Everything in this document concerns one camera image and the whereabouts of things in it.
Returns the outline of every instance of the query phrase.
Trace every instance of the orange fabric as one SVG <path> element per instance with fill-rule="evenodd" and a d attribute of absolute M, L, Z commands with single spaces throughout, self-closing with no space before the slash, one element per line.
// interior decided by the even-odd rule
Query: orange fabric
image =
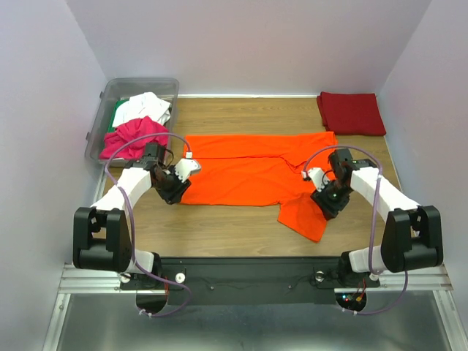
<path fill-rule="evenodd" d="M 280 223 L 313 241 L 321 239 L 326 220 L 310 198 L 314 184 L 303 181 L 301 171 L 315 151 L 336 144 L 334 133 L 190 135 L 186 139 L 202 170 L 190 178 L 192 185 L 182 197 L 182 203 L 280 204 Z M 330 169 L 330 152 L 332 150 L 322 152 L 309 167 Z"/>

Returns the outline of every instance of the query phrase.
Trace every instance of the folded red towel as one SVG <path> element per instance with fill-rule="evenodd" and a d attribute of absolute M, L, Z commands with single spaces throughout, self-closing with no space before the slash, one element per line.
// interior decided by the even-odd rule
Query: folded red towel
<path fill-rule="evenodd" d="M 107 133 L 104 136 L 104 150 L 99 155 L 100 159 L 109 159 L 109 157 L 123 144 L 134 140 L 137 137 L 142 137 L 147 134 L 168 132 L 167 128 L 161 124 L 151 120 L 148 116 L 145 118 L 132 119 L 116 128 L 115 132 Z M 158 142 L 166 146 L 169 137 L 161 135 L 159 137 L 148 137 L 133 143 L 128 148 L 120 151 L 117 158 L 122 159 L 140 159 L 145 150 L 147 143 Z"/>
<path fill-rule="evenodd" d="M 385 135 L 375 94 L 332 94 L 317 98 L 322 123 L 338 135 Z"/>

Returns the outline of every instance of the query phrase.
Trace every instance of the white cloth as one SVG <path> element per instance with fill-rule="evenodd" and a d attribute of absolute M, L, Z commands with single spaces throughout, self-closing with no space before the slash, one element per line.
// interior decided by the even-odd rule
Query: white cloth
<path fill-rule="evenodd" d="M 160 99 L 155 93 L 135 95 L 117 108 L 112 127 L 116 128 L 132 119 L 146 116 L 164 125 L 170 118 L 169 107 L 170 102 Z"/>

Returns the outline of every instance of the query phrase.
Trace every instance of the gray plastic container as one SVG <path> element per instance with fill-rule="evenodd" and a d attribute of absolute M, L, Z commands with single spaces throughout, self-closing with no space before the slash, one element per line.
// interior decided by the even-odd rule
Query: gray plastic container
<path fill-rule="evenodd" d="M 104 159 L 99 159 L 99 155 L 104 149 L 104 136 L 107 133 L 112 112 L 117 101 L 129 99 L 134 95 L 143 94 L 148 91 L 155 93 L 160 99 L 171 103 L 170 120 L 165 127 L 170 132 L 176 125 L 178 118 L 177 94 L 178 81 L 172 78 L 116 78 L 107 83 L 104 92 L 101 93 L 101 103 L 94 119 L 93 129 L 86 135 L 88 145 L 85 150 L 85 157 L 95 162 L 105 163 Z M 112 166 L 123 166 L 126 160 L 116 159 L 112 161 Z"/>

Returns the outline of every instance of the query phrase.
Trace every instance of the robotic arm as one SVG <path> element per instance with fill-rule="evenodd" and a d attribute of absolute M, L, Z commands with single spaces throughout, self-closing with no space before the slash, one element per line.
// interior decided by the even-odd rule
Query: robotic arm
<path fill-rule="evenodd" d="M 146 144 L 143 157 L 127 163 L 117 185 L 88 208 L 79 208 L 73 222 L 73 263 L 77 268 L 118 273 L 142 273 L 132 260 L 132 244 L 127 225 L 127 207 L 119 188 L 128 195 L 132 208 L 141 195 L 155 188 L 167 203 L 179 203 L 190 186 L 189 177 L 200 172 L 200 164 L 191 158 L 176 165 L 165 165 L 166 148 L 158 143 Z M 106 229 L 106 239 L 94 233 Z M 157 276 L 162 266 L 158 254 L 135 250 L 140 265 Z"/>
<path fill-rule="evenodd" d="M 379 170 L 369 159 L 353 159 L 347 148 L 334 151 L 328 157 L 336 177 L 330 181 L 323 170 L 312 168 L 307 175 L 316 190 L 312 199 L 322 209 L 326 219 L 335 218 L 356 191 L 374 202 Z M 441 265 L 443 261 L 440 213 L 434 206 L 420 206 L 394 187 L 384 177 L 377 194 L 377 212 L 385 220 L 382 245 L 374 246 L 374 270 L 409 271 Z M 344 252 L 340 274 L 369 272 L 369 248 Z"/>

